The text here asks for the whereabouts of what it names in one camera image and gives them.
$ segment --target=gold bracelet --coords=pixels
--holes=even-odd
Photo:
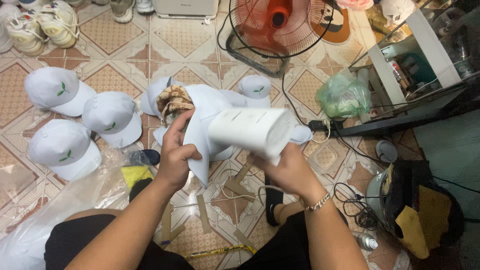
[[[301,198],[300,198],[300,202],[301,202],[302,206],[305,207],[304,211],[313,212],[315,210],[318,210],[318,209],[322,208],[322,206],[325,204],[325,202],[327,202],[327,200],[329,198],[330,198],[330,194],[327,192],[327,194],[325,194],[325,196],[314,206],[305,207],[305,205],[303,203],[303,199],[301,199]]]

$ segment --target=green leaf logo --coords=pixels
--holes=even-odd
[[[264,86],[262,86],[262,88],[260,88],[260,90],[254,90],[254,92],[258,92],[258,95],[260,95],[260,91],[262,91],[264,89]]]
[[[67,91],[67,90],[65,89],[65,84],[64,84],[63,82],[61,83],[61,88],[62,88],[63,90],[62,90],[62,91],[58,91],[57,97],[60,96],[61,94],[63,94],[63,92],[70,93],[69,91]]]
[[[72,150],[69,149],[69,150],[68,150],[68,153],[67,153],[67,157],[62,158],[62,159],[59,159],[59,162],[65,161],[65,160],[67,160],[68,158],[73,159],[73,157],[70,156],[71,154],[72,154]]]
[[[113,128],[113,129],[116,129],[116,128],[115,128],[115,122],[113,122],[112,126],[109,127],[109,128],[107,128],[105,131],[109,131],[109,130],[111,130],[112,128]]]

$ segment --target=black shorts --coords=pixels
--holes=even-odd
[[[102,214],[65,221],[55,226],[45,244],[44,258],[47,270],[67,267],[73,258],[114,219],[113,215]],[[165,251],[150,241],[138,269],[193,268],[181,255]],[[275,236],[237,269],[311,269],[303,211],[288,217]]]

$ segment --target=aerosol can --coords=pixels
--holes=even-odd
[[[368,233],[352,231],[353,237],[357,240],[359,247],[366,251],[373,251],[378,247],[377,241]]]

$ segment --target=green plastic bag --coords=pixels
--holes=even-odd
[[[370,110],[370,91],[348,69],[336,73],[317,90],[315,100],[330,117],[354,117]]]

